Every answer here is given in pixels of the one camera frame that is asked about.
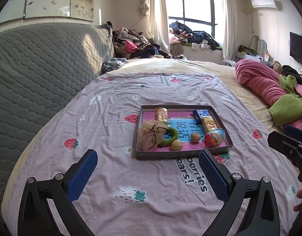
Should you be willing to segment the person's right hand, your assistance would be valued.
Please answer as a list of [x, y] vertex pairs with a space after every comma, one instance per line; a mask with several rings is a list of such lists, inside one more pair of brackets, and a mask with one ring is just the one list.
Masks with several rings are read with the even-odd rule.
[[[296, 197], [297, 197], [298, 199], [302, 199], [302, 189], [297, 191]], [[293, 211], [299, 212], [300, 209], [301, 209], [301, 207], [302, 207], [302, 203], [300, 203], [300, 204], [294, 206]]]

